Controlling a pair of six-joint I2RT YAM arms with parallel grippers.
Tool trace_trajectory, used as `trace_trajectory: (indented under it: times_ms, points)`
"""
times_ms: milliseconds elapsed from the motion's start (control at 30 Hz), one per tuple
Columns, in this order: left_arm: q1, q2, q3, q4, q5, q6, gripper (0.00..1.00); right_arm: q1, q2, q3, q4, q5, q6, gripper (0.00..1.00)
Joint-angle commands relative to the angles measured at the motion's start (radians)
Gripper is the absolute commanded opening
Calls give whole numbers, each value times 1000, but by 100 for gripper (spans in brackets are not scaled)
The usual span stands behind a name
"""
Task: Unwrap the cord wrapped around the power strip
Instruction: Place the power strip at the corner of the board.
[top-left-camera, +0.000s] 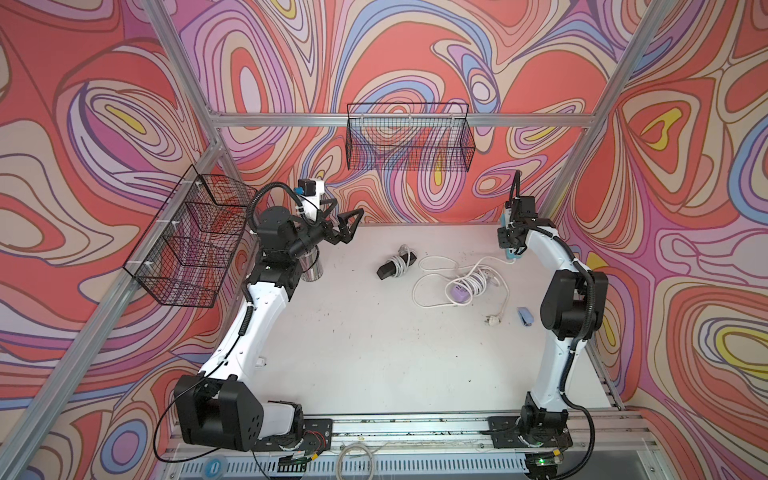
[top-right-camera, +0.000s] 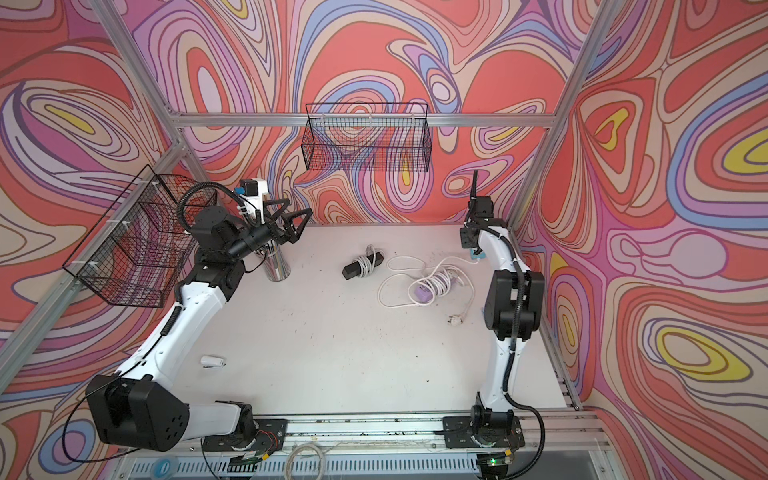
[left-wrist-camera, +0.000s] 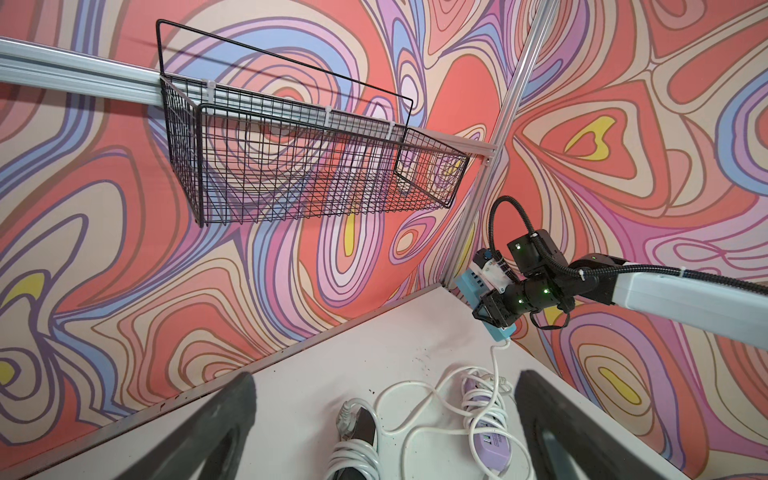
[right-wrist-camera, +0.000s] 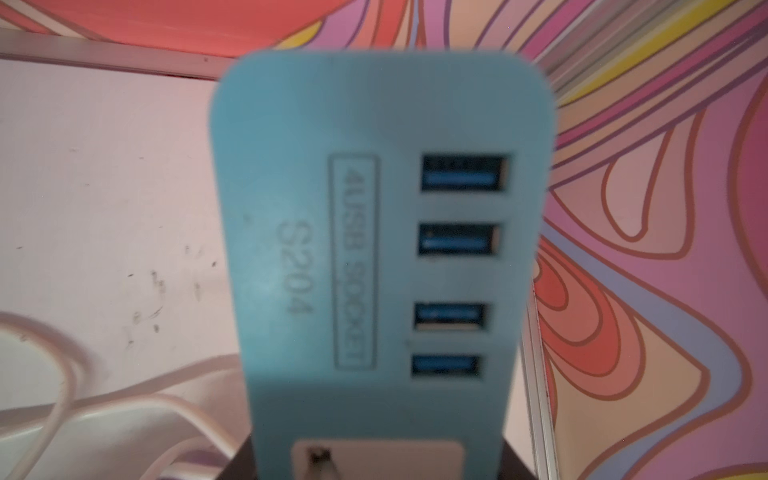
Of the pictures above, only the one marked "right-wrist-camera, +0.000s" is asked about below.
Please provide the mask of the blue power strip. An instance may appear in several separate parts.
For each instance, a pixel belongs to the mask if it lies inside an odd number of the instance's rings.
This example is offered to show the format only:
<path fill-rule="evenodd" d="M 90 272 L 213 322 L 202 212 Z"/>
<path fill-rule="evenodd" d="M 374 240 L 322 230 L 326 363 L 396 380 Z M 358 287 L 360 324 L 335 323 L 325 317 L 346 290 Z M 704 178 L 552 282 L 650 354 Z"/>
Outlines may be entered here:
<path fill-rule="evenodd" d="M 501 52 L 254 52 L 218 80 L 1 64 L 1 472 L 493 479 L 555 140 Z"/>

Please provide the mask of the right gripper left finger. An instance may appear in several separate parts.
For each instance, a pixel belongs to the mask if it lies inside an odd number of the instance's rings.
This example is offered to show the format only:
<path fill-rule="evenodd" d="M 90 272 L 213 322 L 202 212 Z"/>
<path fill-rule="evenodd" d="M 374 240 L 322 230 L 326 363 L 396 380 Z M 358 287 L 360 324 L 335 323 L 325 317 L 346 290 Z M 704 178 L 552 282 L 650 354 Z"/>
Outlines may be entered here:
<path fill-rule="evenodd" d="M 217 480 L 257 480 L 256 461 L 250 437 L 216 477 Z"/>

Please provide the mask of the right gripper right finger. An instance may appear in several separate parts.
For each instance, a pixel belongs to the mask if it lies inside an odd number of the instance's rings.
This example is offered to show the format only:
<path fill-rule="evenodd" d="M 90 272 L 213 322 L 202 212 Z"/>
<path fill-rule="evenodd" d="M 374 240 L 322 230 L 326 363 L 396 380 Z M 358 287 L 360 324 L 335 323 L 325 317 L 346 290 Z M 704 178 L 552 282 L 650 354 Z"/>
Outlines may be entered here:
<path fill-rule="evenodd" d="M 507 441 L 503 442 L 500 458 L 500 480 L 537 480 Z"/>

